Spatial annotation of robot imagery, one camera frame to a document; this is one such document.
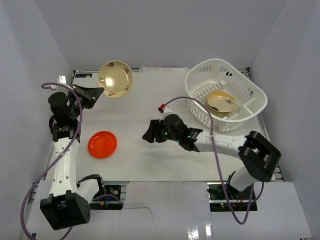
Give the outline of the cream round flower plate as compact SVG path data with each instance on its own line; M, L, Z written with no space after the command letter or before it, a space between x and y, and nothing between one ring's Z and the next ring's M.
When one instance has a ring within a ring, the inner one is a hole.
M109 98L124 97L132 88L133 72L125 62L111 60L99 69L97 85L104 88L103 94Z

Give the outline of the orange round plate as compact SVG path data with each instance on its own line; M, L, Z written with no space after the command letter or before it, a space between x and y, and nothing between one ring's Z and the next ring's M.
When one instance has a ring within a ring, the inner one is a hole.
M105 159L115 152L117 144L117 138L112 132L99 131L88 140L87 150L92 157Z

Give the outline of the cream round plate black mound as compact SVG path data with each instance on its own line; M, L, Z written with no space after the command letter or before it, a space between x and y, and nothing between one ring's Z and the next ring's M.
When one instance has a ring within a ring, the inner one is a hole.
M215 115L227 115L237 108L235 98L223 90L212 91L205 100L207 109Z

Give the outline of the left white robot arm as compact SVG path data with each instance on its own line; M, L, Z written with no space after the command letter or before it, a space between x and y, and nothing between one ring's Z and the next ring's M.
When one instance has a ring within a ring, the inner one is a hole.
M53 115L49 120L55 158L53 180L48 197L40 201L40 210L55 230L87 224L90 203L105 196L106 187L99 174L77 180L77 153L80 148L81 118L84 109L94 107L102 87L68 86L69 92L55 92L48 98Z

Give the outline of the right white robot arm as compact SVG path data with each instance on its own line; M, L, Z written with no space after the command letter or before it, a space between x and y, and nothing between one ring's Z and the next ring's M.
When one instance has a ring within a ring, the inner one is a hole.
M244 190L256 182L270 182L282 156L257 131L245 136L212 135L200 128L187 127L176 114L152 119L142 139L149 143L170 140L190 152L213 152L241 160L243 167L231 174L225 187L226 195L233 200L242 196Z

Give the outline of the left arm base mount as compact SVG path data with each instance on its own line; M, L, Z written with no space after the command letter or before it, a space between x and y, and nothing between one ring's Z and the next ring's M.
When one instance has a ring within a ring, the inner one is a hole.
M126 186L118 184L109 184L104 186L102 194L94 196L90 203L91 210L121 210L126 198Z

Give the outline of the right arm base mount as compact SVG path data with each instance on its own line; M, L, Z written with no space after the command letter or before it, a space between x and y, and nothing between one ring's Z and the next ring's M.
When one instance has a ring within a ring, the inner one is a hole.
M211 213L230 212L222 186L220 183L208 183L207 192L209 198L209 207ZM245 212L249 203L251 187L247 187L244 191L234 193L228 191L230 204L235 212Z

